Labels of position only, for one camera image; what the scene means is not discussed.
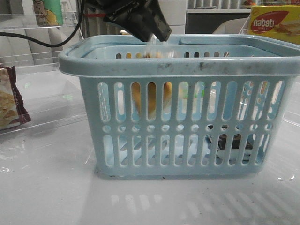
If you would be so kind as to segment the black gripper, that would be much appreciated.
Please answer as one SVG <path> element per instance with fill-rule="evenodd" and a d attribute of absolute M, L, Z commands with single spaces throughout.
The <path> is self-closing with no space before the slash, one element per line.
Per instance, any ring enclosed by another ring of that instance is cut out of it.
<path fill-rule="evenodd" d="M 172 33 L 157 0 L 87 0 L 85 5 L 104 13 L 104 22 L 121 27 L 143 42 L 152 35 L 166 42 Z"/>

